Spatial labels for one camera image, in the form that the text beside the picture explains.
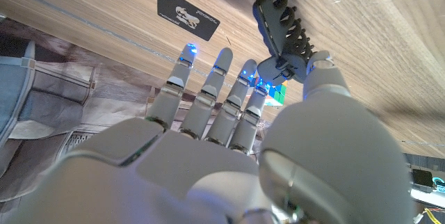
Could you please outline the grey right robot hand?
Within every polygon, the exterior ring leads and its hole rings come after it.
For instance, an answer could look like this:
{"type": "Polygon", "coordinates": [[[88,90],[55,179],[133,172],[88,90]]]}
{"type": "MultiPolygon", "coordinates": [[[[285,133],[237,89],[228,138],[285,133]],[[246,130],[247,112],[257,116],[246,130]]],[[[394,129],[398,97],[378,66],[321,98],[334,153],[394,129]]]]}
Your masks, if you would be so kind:
{"type": "Polygon", "coordinates": [[[223,107],[229,143],[201,138],[231,62],[221,51],[179,131],[171,124],[197,49],[188,44],[144,119],[94,135],[54,164],[8,223],[411,223],[414,204],[404,157],[379,120],[354,99],[327,51],[307,66],[303,100],[283,109],[249,156],[262,87],[237,116],[223,107]]]}

